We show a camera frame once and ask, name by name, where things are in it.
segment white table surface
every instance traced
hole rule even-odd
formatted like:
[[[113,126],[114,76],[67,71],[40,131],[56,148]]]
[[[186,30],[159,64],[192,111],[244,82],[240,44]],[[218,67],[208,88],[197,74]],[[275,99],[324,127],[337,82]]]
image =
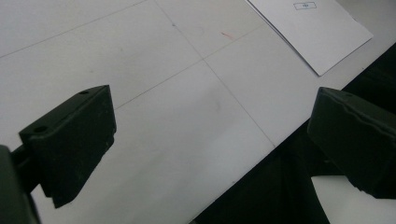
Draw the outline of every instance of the white table surface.
[[[339,3],[374,38],[318,77],[244,0],[1,1],[2,145],[76,92],[113,95],[114,146],[63,208],[36,188],[43,223],[195,218],[309,118],[318,87],[396,42],[396,1]]]

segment white paper sheet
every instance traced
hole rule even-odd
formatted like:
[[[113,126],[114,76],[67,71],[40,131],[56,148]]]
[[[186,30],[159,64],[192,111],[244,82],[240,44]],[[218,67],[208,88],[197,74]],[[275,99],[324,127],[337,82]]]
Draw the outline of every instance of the white paper sheet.
[[[247,0],[319,75],[373,35],[334,0]]]

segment red mark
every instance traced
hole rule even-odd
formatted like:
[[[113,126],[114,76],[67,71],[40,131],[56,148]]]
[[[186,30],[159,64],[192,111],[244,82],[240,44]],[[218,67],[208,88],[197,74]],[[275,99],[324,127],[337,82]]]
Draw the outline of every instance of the red mark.
[[[233,37],[231,35],[224,34],[223,32],[221,32],[221,34],[227,36],[230,39],[233,39]]]

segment white surface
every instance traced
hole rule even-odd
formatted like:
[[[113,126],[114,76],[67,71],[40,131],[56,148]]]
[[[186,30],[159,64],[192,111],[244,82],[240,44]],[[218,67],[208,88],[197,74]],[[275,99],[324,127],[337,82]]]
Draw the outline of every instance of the white surface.
[[[395,1],[340,1],[375,37],[319,78],[242,0],[26,4],[1,15],[0,143],[102,84],[119,126],[75,201],[35,190],[44,224],[189,223],[396,41]]]
[[[44,223],[187,223],[273,149],[204,62],[116,117],[115,145],[72,204],[52,214],[38,190]]]
[[[332,224],[395,223],[395,200],[376,199],[354,188],[344,176],[315,176],[312,182]]]
[[[373,37],[335,0],[248,2],[320,76]]]

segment black mounting part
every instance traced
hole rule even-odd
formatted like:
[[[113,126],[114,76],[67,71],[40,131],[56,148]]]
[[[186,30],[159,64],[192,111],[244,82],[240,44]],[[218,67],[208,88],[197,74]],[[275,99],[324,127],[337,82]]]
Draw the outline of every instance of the black mounting part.
[[[0,146],[0,223],[39,223],[30,192],[40,184],[56,208],[72,202],[114,143],[109,86],[74,95],[20,132],[12,153]]]
[[[356,188],[396,199],[396,116],[358,96],[320,88],[308,134]]]

